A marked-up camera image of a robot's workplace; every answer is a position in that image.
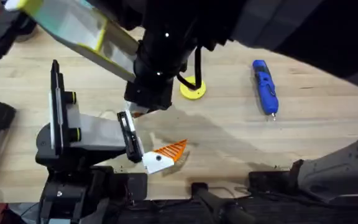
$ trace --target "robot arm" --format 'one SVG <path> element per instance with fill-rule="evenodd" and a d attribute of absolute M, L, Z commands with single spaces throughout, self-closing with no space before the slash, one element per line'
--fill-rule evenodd
<path fill-rule="evenodd" d="M 58 41 L 127 80 L 124 98 L 132 112 L 167 109 L 175 77 L 199 88 L 180 76 L 189 55 L 227 40 L 293 57 L 358 85 L 358 2 L 9 0 L 6 8 L 25 11 Z M 120 26 L 144 27 L 143 39 L 138 43 Z M 200 63 L 195 67 L 201 80 Z"/>

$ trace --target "white plastic piece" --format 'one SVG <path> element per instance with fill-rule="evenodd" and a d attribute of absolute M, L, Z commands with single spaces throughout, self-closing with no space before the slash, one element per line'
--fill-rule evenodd
<path fill-rule="evenodd" d="M 175 164 L 173 159 L 153 151 L 143 154 L 142 161 L 149 174 L 161 171 Z"/>

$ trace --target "orange and white object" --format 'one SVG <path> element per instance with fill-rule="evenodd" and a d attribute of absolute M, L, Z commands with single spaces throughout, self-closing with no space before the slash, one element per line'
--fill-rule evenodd
<path fill-rule="evenodd" d="M 149 174 L 171 167 L 183 154 L 187 139 L 143 154 L 143 165 Z"/>

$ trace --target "black floor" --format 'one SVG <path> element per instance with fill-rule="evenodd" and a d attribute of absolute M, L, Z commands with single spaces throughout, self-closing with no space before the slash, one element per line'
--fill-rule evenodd
<path fill-rule="evenodd" d="M 178 201 L 156 202 L 176 203 Z M 321 207 L 308 207 L 296 202 L 273 202 L 263 198 L 247 198 L 239 201 L 251 215 L 263 223 L 300 223 L 300 224 L 358 224 L 358 210 L 334 210 Z M 141 202 L 136 208 L 147 208 L 149 202 Z M 211 223 L 211 217 L 199 202 L 189 202 L 161 211 L 151 212 L 122 210 L 119 219 L 110 219 L 108 223 L 122 224 L 176 224 L 176 223 Z"/>

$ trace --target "black mount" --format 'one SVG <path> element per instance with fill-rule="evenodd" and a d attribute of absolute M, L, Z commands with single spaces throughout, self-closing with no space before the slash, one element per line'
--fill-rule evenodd
<path fill-rule="evenodd" d="M 63 74 L 56 60 L 51 70 L 51 97 L 51 123 L 45 125 L 37 136 L 35 160 L 47 167 L 49 173 L 40 199 L 38 223 L 52 223 L 53 219 L 68 219 L 70 223 L 102 223 L 111 201 L 145 199 L 146 174 L 115 174 L 112 167 L 94 166 L 125 153 L 133 162 L 141 161 L 135 133 L 125 131 L 126 127 L 119 119 L 123 138 L 131 140 L 126 141 L 124 149 L 97 151 L 71 147 L 71 142 L 81 139 L 80 127 L 68 127 L 66 107 L 76 103 L 76 95 L 65 91 Z"/>

